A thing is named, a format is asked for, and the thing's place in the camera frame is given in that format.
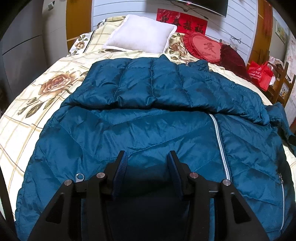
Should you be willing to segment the floral checked bed sheet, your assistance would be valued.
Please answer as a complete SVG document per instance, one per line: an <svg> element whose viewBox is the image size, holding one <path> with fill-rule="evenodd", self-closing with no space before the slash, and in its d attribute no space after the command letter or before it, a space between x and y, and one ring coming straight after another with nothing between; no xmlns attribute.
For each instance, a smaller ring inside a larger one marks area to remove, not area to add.
<svg viewBox="0 0 296 241"><path fill-rule="evenodd" d="M182 36L174 34L170 47L165 54L151 54L142 51L116 52L102 49L102 42L121 23L122 18L107 20L102 27L94 32L91 42L94 49L82 54L64 57L53 64L40 77L34 80L8 107L1 117L1 169L8 187L16 221L16 201L22 187L26 168L34 152L35 145L47 121L60 108L62 102L69 97L84 81L91 66L98 61L119 58L158 58L166 56L176 64L189 64L199 59L182 54ZM237 77L231 72L208 63L214 71L228 80L256 92L265 105L267 99L248 81ZM292 166L295 160L295 148L284 145L283 148L289 164L291 175L295 171Z"/></svg>

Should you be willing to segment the dark red velvet cushion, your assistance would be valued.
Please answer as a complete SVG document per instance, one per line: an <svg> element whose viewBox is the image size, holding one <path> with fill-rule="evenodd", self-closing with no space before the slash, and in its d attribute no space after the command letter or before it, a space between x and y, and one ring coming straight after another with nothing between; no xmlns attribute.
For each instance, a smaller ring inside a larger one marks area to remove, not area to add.
<svg viewBox="0 0 296 241"><path fill-rule="evenodd" d="M220 66L224 67L226 70L233 72L238 77L241 77L247 81L251 81L251 78L247 73L247 68L244 60L229 45L222 44L220 57Z"/></svg>

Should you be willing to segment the white square pillow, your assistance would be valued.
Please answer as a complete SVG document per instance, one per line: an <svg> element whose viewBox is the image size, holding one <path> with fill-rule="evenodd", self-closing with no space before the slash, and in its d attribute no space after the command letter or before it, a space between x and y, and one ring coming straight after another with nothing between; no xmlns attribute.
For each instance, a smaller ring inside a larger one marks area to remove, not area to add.
<svg viewBox="0 0 296 241"><path fill-rule="evenodd" d="M105 49L163 54L177 26L144 16L127 15L122 24L108 37Z"/></svg>

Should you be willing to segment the wooden chair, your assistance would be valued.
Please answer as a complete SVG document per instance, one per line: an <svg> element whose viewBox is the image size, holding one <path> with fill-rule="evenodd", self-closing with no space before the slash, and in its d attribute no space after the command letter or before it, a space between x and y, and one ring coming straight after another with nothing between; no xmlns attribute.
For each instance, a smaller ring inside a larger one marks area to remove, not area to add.
<svg viewBox="0 0 296 241"><path fill-rule="evenodd" d="M286 62L284 68L280 64L274 65L270 62L268 62L268 64L276 71L276 79L272 86L269 85L265 95L272 104L279 102L285 107L295 84L295 75L293 80L290 81L290 78L287 75L289 67L288 62Z"/></svg>

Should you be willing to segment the red heart-shaped cushion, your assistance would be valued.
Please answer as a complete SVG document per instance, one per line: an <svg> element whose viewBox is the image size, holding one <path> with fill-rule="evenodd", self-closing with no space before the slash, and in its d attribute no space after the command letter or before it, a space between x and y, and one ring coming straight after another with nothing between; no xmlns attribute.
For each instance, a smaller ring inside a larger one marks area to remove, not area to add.
<svg viewBox="0 0 296 241"><path fill-rule="evenodd" d="M221 60L221 46L219 42L199 33L188 31L183 37L187 51L198 59L217 64Z"/></svg>

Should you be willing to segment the blue puffer jacket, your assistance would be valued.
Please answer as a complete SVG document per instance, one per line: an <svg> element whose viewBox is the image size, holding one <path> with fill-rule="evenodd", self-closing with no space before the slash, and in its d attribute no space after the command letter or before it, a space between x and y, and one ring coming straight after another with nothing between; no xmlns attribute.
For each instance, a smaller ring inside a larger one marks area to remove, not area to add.
<svg viewBox="0 0 296 241"><path fill-rule="evenodd" d="M295 216L283 142L291 131L281 104L211 71L204 60L166 56L95 62L45 124L16 201L16 232L27 240L67 179L90 178L126 151L131 179L164 180L166 157L208 180L229 178L270 240Z"/></svg>

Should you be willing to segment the red Chinese banner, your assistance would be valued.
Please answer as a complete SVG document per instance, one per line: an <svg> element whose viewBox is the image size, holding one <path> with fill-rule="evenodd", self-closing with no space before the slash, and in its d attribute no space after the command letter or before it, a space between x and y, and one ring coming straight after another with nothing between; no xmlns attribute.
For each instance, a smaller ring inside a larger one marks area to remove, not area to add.
<svg viewBox="0 0 296 241"><path fill-rule="evenodd" d="M186 33L188 31L206 33L207 21L196 16L191 16L177 11L167 9L158 9L156 20L163 23L177 26L177 33Z"/></svg>

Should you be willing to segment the wall-mounted black television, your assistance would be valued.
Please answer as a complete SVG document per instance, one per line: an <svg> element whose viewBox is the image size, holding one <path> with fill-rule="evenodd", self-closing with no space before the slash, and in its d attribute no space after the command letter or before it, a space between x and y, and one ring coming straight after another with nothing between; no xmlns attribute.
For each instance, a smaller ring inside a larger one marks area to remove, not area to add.
<svg viewBox="0 0 296 241"><path fill-rule="evenodd" d="M181 7L185 12L194 9L203 9L215 15L227 16L228 0L196 0L196 1L170 1L173 5Z"/></svg>

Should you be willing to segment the red shopping bag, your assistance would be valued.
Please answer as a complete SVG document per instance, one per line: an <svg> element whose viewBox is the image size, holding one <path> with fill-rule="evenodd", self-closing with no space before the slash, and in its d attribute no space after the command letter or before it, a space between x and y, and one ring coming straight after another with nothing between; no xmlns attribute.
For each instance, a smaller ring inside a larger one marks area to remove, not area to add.
<svg viewBox="0 0 296 241"><path fill-rule="evenodd" d="M267 91L271 79L273 77L273 72L268 66L268 62L264 62L259 65L254 61L251 61L250 66L247 70L251 78L251 82L263 91Z"/></svg>

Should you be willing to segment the grey wardrobe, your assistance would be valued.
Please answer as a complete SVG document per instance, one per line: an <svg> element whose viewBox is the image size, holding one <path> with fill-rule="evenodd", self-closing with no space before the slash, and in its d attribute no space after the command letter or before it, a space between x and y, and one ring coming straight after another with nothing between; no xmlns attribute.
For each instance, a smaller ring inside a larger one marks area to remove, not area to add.
<svg viewBox="0 0 296 241"><path fill-rule="evenodd" d="M43 1L30 1L1 40L1 89L12 102L46 69L42 37Z"/></svg>

